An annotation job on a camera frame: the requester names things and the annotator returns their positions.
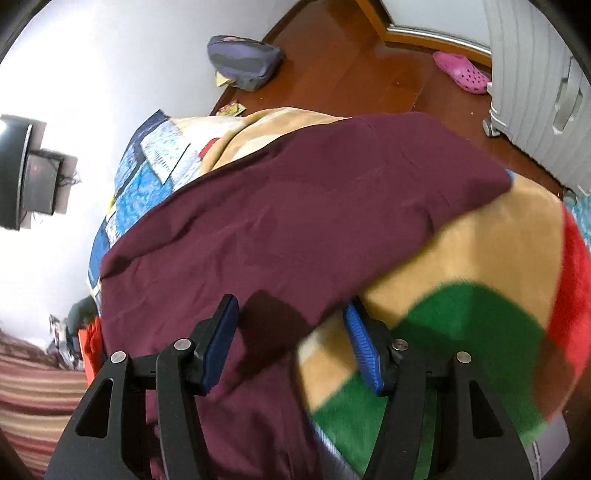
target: maroon cloth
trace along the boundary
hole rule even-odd
[[[239,330],[220,384],[197,401],[215,470],[319,479],[294,381],[298,341],[510,186],[500,165],[420,113],[280,137],[171,195],[115,244],[102,263],[107,351],[159,352],[234,294]]]

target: wall-mounted tv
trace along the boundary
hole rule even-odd
[[[0,118],[0,226],[18,230],[24,212],[22,184],[33,125]]]

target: gray backpack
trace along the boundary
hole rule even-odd
[[[256,92],[266,84],[283,60],[283,51],[250,38],[216,35],[207,44],[215,69],[232,80],[230,85]]]

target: fleece blanket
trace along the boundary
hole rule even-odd
[[[97,302],[100,259],[146,211],[280,135],[337,120],[291,108],[246,118],[155,114],[130,142],[113,206],[95,239],[89,282]],[[161,125],[168,143],[158,139]],[[590,283],[589,253],[569,212],[515,175],[509,193],[447,225],[362,299],[397,337],[441,355],[470,352],[529,445],[562,409],[589,358]],[[299,358],[311,417],[362,473],[385,400],[363,387],[338,315],[301,344]]]

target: pink slipper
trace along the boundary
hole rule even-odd
[[[486,93],[489,79],[464,55],[437,51],[433,54],[435,64],[447,73],[457,85],[470,93]]]

